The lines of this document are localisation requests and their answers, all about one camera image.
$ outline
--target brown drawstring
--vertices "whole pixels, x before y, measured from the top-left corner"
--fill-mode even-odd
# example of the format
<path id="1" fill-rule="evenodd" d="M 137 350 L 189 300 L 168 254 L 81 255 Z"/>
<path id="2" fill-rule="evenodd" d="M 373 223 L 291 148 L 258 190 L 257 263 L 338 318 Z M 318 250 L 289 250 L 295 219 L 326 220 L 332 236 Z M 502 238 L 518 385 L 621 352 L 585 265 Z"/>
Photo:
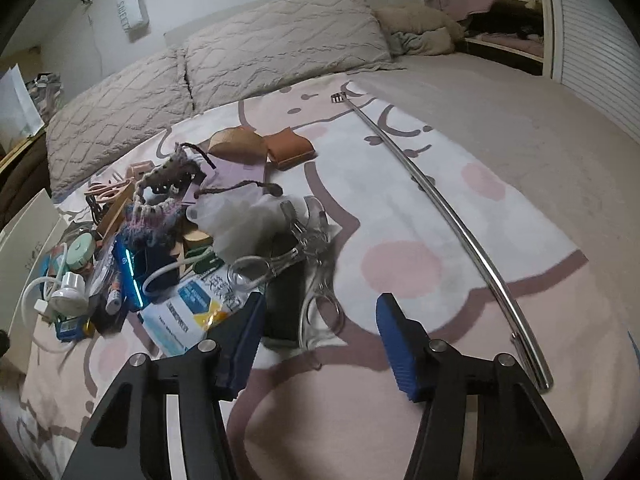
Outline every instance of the brown drawstring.
<path id="1" fill-rule="evenodd" d="M 282 188 L 278 186 L 278 184 L 259 182 L 258 180 L 243 180 L 242 182 L 238 182 L 235 186 L 231 187 L 206 187 L 205 189 L 197 189 L 193 196 L 194 198 L 197 198 L 200 195 L 215 195 L 224 191 L 229 191 L 231 189 L 237 189 L 239 187 L 246 186 L 247 184 L 255 184 L 258 187 L 263 187 L 269 192 L 270 195 L 282 196 Z"/>

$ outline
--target black cable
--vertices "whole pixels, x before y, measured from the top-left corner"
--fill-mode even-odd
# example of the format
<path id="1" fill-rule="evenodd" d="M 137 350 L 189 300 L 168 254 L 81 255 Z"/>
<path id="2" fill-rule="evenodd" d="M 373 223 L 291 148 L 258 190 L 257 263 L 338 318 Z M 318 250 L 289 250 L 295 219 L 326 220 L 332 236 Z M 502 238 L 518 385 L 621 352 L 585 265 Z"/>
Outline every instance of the black cable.
<path id="1" fill-rule="evenodd" d="M 200 146 L 197 146 L 196 144 L 191 144 L 190 142 L 182 142 L 180 145 L 181 146 L 186 146 L 187 148 L 191 148 L 195 152 L 198 152 L 200 155 L 202 155 L 204 157 L 204 160 L 207 161 L 207 164 L 209 164 L 214 170 L 216 169 L 216 165 L 209 158 L 209 153 L 205 153 L 204 150 Z"/>

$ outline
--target pillow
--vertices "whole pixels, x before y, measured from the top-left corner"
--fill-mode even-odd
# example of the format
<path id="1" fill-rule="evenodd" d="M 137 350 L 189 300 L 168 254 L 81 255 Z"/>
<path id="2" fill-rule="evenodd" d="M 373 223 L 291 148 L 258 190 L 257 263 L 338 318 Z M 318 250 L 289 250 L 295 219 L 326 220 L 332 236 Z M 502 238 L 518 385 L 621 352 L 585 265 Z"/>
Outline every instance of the pillow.
<path id="1" fill-rule="evenodd" d="M 409 4 L 402 7 L 382 7 L 374 11 L 380 26 L 389 34 L 410 32 L 423 34 L 428 30 L 445 27 L 453 41 L 465 37 L 465 29 L 454 22 L 446 13 L 424 4 Z"/>
<path id="2" fill-rule="evenodd" d="M 140 59 L 75 97 L 47 127 L 54 200 L 143 140 L 193 115 L 184 53 Z"/>
<path id="3" fill-rule="evenodd" d="M 391 61 L 364 0 L 277 0 L 187 38 L 195 109 L 270 92 L 311 77 Z"/>

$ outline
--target green object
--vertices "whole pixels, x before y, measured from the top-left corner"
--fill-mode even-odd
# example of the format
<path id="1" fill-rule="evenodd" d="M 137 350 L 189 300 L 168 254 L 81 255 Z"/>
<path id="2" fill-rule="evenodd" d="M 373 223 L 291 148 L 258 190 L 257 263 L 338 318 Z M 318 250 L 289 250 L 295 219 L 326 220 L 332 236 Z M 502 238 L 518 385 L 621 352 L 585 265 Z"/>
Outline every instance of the green object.
<path id="1" fill-rule="evenodd" d="M 95 240 L 91 233 L 83 233 L 76 238 L 66 254 L 66 264 L 71 270 L 82 269 L 94 255 Z"/>
<path id="2" fill-rule="evenodd" d="M 184 255 L 185 258 L 191 258 L 192 256 L 200 256 L 204 251 L 209 249 L 209 246 L 196 247 L 187 251 Z M 196 274 L 204 274 L 209 270 L 218 270 L 224 265 L 224 261 L 220 259 L 216 253 L 211 253 L 209 256 L 193 264 L 193 272 Z"/>

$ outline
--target bedsheet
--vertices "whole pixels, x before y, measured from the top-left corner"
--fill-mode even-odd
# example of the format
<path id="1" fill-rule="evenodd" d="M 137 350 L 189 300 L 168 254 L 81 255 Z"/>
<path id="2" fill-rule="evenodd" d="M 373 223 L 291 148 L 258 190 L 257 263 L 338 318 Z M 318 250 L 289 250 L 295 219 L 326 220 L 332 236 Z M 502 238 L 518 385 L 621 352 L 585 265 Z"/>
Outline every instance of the bedsheet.
<path id="1" fill-rule="evenodd" d="M 270 178 L 287 194 L 314 194 L 326 208 L 339 249 L 334 289 L 347 320 L 316 350 L 324 364 L 319 372 L 303 355 L 259 348 L 246 390 L 222 406 L 240 477 L 402 478 L 421 409 L 398 391 L 386 362 L 374 318 L 382 292 L 394 293 L 408 317 L 462 353 L 514 353 L 506 320 L 452 231 L 378 138 L 344 105 L 330 102 L 340 90 L 435 179 L 497 264 L 554 375 L 545 401 L 585 478 L 604 478 L 638 426 L 639 364 L 587 258 L 469 152 L 346 75 L 209 110 L 102 172 L 108 178 L 135 161 L 161 162 L 175 142 L 203 142 L 238 124 L 260 134 L 291 126 L 316 148 L 315 160 Z M 69 219 L 89 215 L 82 188 L 60 207 Z M 36 330 L 53 339 L 43 324 Z M 19 409 L 0 402 L 2 421 L 52 478 L 62 474 L 111 380 L 139 351 L 157 357 L 132 314 L 120 334 L 83 341 L 66 356 L 34 348 L 24 382 L 4 388 L 0 399 L 20 394 Z"/>

